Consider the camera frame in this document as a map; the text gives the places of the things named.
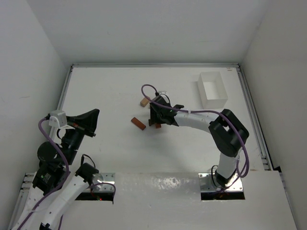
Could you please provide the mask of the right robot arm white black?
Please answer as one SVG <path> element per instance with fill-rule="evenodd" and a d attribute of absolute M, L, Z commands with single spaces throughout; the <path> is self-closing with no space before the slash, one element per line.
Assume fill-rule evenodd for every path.
<path fill-rule="evenodd" d="M 191 127 L 211 134 L 220 159 L 214 173 L 214 182 L 226 188 L 237 173 L 245 177 L 249 170 L 249 159 L 245 143 L 249 137 L 248 130 L 229 109 L 222 112 L 212 111 L 217 117 L 211 118 L 207 112 L 188 112 L 184 106 L 171 106 L 163 96 L 156 96 L 150 101 L 150 125 L 154 123 L 177 127 Z"/>

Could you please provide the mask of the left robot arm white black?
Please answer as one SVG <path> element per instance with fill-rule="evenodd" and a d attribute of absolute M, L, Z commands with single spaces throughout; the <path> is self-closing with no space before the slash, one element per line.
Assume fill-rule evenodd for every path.
<path fill-rule="evenodd" d="M 66 187 L 70 169 L 84 136 L 94 137 L 99 109 L 78 116 L 67 116 L 64 111 L 55 110 L 38 122 L 38 128 L 47 141 L 37 150 L 40 161 L 35 173 L 24 209 L 14 225 L 15 230 L 30 230 L 38 212 L 46 209 L 39 229 L 60 228 L 62 216 L 69 205 L 86 188 L 92 186 L 94 166 L 82 163 L 73 173 Z"/>

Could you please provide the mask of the white plastic box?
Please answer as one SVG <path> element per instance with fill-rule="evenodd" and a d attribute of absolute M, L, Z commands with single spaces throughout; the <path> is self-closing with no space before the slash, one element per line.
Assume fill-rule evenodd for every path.
<path fill-rule="evenodd" d="M 197 81 L 203 109 L 221 109 L 228 95 L 219 71 L 201 72 Z"/>

